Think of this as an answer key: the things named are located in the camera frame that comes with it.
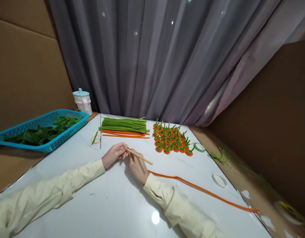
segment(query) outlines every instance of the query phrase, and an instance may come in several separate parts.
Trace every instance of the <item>bottle lid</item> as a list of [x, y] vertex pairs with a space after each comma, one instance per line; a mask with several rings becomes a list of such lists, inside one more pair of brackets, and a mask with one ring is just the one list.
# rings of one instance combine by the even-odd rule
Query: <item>bottle lid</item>
[[73, 92], [73, 95], [74, 95], [74, 96], [78, 96], [78, 97], [86, 97], [86, 96], [89, 96], [90, 93], [89, 93], [89, 92], [86, 92], [86, 91], [82, 91], [82, 89], [79, 88], [78, 91]]

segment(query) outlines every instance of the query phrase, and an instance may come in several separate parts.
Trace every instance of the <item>white water bottle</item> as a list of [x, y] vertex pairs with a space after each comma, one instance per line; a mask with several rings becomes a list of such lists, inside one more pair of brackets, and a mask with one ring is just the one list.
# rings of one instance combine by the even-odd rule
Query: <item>white water bottle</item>
[[81, 112], [88, 113], [91, 116], [93, 112], [91, 107], [90, 93], [82, 91], [82, 89], [79, 88], [78, 91], [73, 92], [73, 96], [78, 109]]

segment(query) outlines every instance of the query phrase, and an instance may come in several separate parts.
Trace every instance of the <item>bundle of green pipe cleaners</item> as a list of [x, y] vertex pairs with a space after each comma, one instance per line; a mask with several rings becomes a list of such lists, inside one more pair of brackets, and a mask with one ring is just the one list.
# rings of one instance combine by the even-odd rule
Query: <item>bundle of green pipe cleaners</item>
[[110, 117], [105, 117], [102, 126], [98, 130], [114, 130], [114, 131], [130, 131], [130, 132], [141, 132], [148, 133], [147, 121], [144, 121], [145, 117], [139, 119], [114, 119]]

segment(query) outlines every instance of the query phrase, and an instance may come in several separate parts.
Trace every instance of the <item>white table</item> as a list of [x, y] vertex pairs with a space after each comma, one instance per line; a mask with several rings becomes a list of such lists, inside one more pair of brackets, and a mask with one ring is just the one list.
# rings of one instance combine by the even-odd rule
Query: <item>white table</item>
[[[157, 153], [153, 138], [102, 137], [101, 145], [91, 145], [91, 138], [103, 118], [108, 116], [121, 118], [105, 114], [97, 115], [6, 189], [0, 197], [42, 179], [59, 175], [68, 169], [98, 160], [112, 145], [123, 141], [153, 162], [153, 166], [146, 164], [149, 170], [179, 176], [228, 201], [247, 206], [216, 163], [209, 158], [207, 152], [200, 153], [194, 150], [192, 157], [173, 151], [169, 155], [163, 152]], [[147, 121], [147, 128], [151, 133], [154, 123]], [[180, 131], [187, 131], [186, 136], [191, 142], [198, 142], [187, 126], [182, 126]], [[221, 174], [228, 181], [226, 188], [219, 187], [213, 181], [211, 177], [213, 173]], [[170, 186], [175, 186], [182, 194], [186, 194], [191, 203], [215, 220], [226, 237], [271, 237], [254, 214], [225, 204], [180, 181], [160, 179]], [[161, 207], [145, 193], [142, 187], [125, 163], [116, 163], [105, 174], [77, 191], [74, 199], [59, 209], [52, 209], [28, 225], [16, 237], [185, 237], [179, 227], [171, 227]]]

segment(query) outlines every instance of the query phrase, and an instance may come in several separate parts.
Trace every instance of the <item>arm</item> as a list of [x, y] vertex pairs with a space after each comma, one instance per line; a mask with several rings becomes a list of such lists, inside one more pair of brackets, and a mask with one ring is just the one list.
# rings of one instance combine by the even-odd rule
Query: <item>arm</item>
[[13, 236], [52, 208], [74, 197], [75, 191], [105, 173], [113, 162], [126, 156], [127, 145], [114, 145], [102, 159], [40, 181], [0, 200], [0, 237]]
[[172, 226], [179, 225], [187, 237], [224, 237], [214, 221], [174, 188], [150, 174], [145, 163], [136, 156], [130, 156], [130, 168], [135, 177], [144, 184], [144, 190], [163, 208]]

